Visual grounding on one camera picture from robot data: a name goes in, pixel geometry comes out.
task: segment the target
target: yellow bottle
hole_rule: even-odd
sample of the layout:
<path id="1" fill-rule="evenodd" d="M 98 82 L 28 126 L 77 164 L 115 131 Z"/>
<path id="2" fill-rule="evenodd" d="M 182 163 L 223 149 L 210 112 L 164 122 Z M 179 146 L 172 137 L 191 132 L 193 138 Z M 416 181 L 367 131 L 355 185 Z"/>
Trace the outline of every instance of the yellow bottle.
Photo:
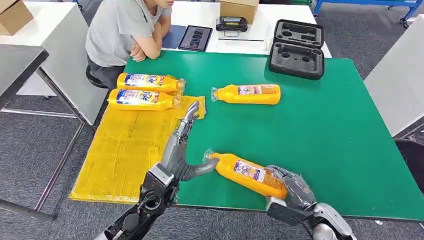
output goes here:
<path id="1" fill-rule="evenodd" d="M 223 177 L 236 182 L 265 197 L 277 197 L 284 200 L 287 194 L 283 181 L 275 178 L 271 171 L 262 166 L 237 157 L 230 153 L 216 153 L 208 149 L 203 161 L 218 158 L 216 171 Z"/>
<path id="2" fill-rule="evenodd" d="M 113 89 L 109 94 L 109 105 L 119 110 L 163 111 L 176 108 L 180 95 L 170 96 L 165 92 L 131 89 Z"/>
<path id="3" fill-rule="evenodd" d="M 134 89 L 157 92 L 180 92 L 184 91 L 186 81 L 173 76 L 147 75 L 137 73 L 121 73 L 116 82 L 118 89 Z"/>
<path id="4" fill-rule="evenodd" d="M 212 87 L 212 102 L 221 100 L 229 104 L 268 104 L 280 101 L 280 86 L 276 84 L 228 85 L 224 88 Z"/>

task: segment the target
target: cardboard box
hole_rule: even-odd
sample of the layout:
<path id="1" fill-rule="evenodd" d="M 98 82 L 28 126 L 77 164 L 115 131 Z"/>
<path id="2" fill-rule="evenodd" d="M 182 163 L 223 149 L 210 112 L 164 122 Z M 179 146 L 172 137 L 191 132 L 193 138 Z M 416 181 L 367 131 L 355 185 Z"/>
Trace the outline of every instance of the cardboard box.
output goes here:
<path id="1" fill-rule="evenodd" d="M 258 10 L 259 0 L 221 0 L 221 17 L 243 17 L 252 24 Z"/>
<path id="2" fill-rule="evenodd" d="M 33 19 L 21 0 L 0 0 L 0 35 L 12 36 Z"/>

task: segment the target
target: black chair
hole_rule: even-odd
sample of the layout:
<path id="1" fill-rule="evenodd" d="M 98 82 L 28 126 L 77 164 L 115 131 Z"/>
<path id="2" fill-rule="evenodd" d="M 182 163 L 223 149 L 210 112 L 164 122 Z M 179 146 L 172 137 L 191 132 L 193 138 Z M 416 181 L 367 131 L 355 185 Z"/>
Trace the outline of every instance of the black chair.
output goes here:
<path id="1" fill-rule="evenodd" d="M 98 78 L 95 78 L 91 73 L 90 73 L 90 67 L 87 66 L 87 68 L 85 69 L 85 75 L 87 76 L 88 81 L 93 84 L 94 86 L 101 88 L 101 89 L 108 89 L 108 87 L 106 85 L 104 85 Z"/>
<path id="2" fill-rule="evenodd" d="M 424 145 L 408 139 L 395 139 L 394 143 L 424 194 Z"/>

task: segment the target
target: yellow mat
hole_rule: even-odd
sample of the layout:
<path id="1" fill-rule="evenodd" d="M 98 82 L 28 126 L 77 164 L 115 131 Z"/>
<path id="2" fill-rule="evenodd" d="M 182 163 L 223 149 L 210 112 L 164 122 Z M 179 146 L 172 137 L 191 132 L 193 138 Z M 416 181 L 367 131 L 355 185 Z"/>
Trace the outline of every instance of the yellow mat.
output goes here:
<path id="1" fill-rule="evenodd" d="M 122 111 L 107 107 L 70 193 L 78 201 L 132 204 L 139 200 L 146 171 L 162 158 L 168 138 L 190 104 L 205 97 L 182 96 L 178 108 Z"/>

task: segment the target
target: green table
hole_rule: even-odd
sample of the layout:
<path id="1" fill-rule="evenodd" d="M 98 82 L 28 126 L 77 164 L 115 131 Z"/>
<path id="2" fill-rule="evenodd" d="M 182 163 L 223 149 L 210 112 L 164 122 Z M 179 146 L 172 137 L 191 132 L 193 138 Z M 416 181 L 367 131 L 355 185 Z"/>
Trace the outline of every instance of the green table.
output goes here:
<path id="1" fill-rule="evenodd" d="M 125 72 L 173 75 L 184 94 L 206 96 L 207 114 L 190 132 L 187 161 L 205 150 L 279 165 L 308 182 L 316 199 L 346 217 L 424 220 L 424 198 L 350 59 L 325 59 L 318 81 L 268 70 L 267 56 L 163 51 L 129 61 Z M 211 101 L 211 88 L 278 84 L 277 105 Z M 263 196 L 217 172 L 181 182 L 179 204 L 263 211 Z"/>

